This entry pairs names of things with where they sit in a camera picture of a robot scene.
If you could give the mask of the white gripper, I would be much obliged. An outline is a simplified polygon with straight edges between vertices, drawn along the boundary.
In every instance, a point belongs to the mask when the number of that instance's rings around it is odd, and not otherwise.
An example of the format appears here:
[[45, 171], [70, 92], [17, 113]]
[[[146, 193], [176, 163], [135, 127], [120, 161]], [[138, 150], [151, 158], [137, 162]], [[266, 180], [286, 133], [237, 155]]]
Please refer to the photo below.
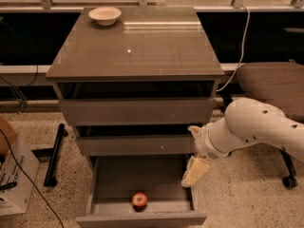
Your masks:
[[181, 185], [185, 188], [194, 186], [197, 181], [209, 170], [210, 162], [220, 158], [226, 158], [227, 153], [220, 152], [211, 143], [209, 139], [209, 130], [211, 124], [203, 127], [190, 125], [188, 131], [195, 139], [195, 150], [199, 157], [192, 156], [186, 166], [182, 176]]

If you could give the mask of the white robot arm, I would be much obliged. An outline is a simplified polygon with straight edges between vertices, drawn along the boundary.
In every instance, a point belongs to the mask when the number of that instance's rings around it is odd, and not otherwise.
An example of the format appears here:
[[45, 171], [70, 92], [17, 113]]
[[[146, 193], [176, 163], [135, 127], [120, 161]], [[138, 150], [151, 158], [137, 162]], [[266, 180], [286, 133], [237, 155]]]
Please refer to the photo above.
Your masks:
[[304, 162], [304, 124], [279, 108], [250, 98], [231, 102], [224, 117], [203, 127], [188, 127], [195, 155], [187, 163], [181, 185], [192, 187], [209, 169], [210, 161], [257, 143], [266, 143]]

